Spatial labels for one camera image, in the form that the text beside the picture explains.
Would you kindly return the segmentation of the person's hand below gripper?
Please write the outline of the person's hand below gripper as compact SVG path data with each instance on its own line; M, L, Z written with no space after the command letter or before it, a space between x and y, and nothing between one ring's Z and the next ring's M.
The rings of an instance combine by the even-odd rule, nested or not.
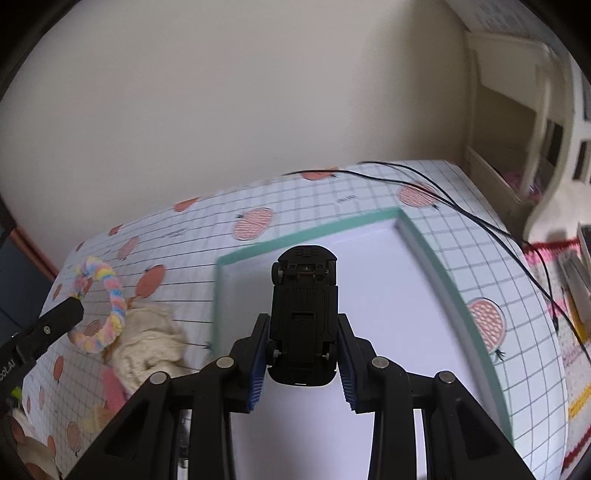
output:
M18 409L9 413L11 432L16 440L17 453L34 479L60 479L52 451L36 438L35 429L26 415Z

